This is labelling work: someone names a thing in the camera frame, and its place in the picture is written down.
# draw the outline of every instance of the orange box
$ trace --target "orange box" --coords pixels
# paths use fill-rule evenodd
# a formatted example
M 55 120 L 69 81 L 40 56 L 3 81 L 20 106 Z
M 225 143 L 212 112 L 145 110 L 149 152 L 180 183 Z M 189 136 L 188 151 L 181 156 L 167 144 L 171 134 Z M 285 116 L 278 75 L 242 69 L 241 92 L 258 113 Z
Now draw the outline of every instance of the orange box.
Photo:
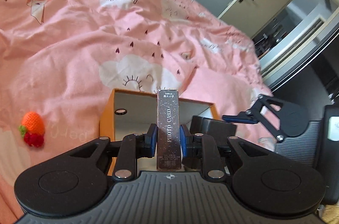
M 126 114 L 117 115 L 118 109 Z M 193 115 L 219 120 L 214 104 L 179 98 L 180 124 L 190 127 Z M 100 117 L 100 137 L 120 141 L 124 136 L 136 132 L 146 133 L 150 124 L 157 123 L 157 95 L 123 89 L 113 89 Z M 109 171 L 112 174 L 115 158 Z M 138 159 L 138 170 L 156 170 L 156 158 Z

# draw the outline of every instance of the crocheted carrot toy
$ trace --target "crocheted carrot toy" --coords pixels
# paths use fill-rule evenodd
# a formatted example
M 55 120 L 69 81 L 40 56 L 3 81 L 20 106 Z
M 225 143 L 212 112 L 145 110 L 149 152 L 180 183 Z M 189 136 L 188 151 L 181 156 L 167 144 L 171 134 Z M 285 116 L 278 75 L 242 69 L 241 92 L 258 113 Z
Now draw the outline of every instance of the crocheted carrot toy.
M 23 116 L 19 130 L 23 140 L 30 147 L 41 147 L 43 145 L 45 126 L 38 113 L 33 111 L 26 113 Z

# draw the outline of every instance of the silver bolt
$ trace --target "silver bolt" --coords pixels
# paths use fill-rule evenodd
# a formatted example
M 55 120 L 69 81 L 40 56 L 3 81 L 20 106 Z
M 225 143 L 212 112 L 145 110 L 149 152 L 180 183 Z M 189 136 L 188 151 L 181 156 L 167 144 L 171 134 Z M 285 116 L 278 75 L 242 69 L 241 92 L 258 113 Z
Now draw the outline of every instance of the silver bolt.
M 128 178 L 132 175 L 132 173 L 127 169 L 120 169 L 116 171 L 114 175 L 118 178 Z
M 277 136 L 277 140 L 278 140 L 278 141 L 284 140 L 284 136 L 283 136 L 283 135 L 278 135 L 278 136 Z
M 224 173 L 221 170 L 215 169 L 208 172 L 208 176 L 213 179 L 219 179 L 224 176 Z

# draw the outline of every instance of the pink blanket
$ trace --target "pink blanket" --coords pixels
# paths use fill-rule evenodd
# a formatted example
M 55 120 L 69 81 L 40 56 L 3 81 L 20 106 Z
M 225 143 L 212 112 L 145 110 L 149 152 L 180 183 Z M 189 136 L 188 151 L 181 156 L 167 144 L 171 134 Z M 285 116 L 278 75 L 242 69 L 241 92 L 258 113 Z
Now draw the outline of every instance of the pink blanket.
M 252 41 L 194 0 L 0 0 L 0 12 L 1 224 L 22 215 L 13 185 L 23 170 L 98 136 L 113 88 L 179 89 L 220 115 L 270 94 Z M 44 119 L 42 149 L 20 137 L 27 111 Z M 270 138 L 261 125 L 237 134 Z

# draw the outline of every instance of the black device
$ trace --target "black device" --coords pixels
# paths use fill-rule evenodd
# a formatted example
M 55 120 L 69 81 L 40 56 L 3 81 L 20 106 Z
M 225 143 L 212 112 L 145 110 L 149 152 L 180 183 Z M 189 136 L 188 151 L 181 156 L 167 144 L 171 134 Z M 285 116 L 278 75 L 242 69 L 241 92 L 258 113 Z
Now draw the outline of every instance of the black device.
M 224 119 L 260 121 L 271 129 L 257 112 L 274 110 L 272 104 L 281 107 L 273 111 L 280 118 L 280 129 L 272 130 L 276 138 L 284 142 L 307 131 L 301 107 L 267 96 L 250 112 Z M 140 175 L 137 159 L 155 155 L 156 124 L 122 141 L 95 139 L 19 175 L 14 191 L 26 214 L 17 223 L 323 223 L 314 214 L 325 194 L 321 174 L 234 132 L 233 124 L 194 117 L 191 132 L 180 126 L 180 141 L 183 157 L 200 160 L 200 170 Z

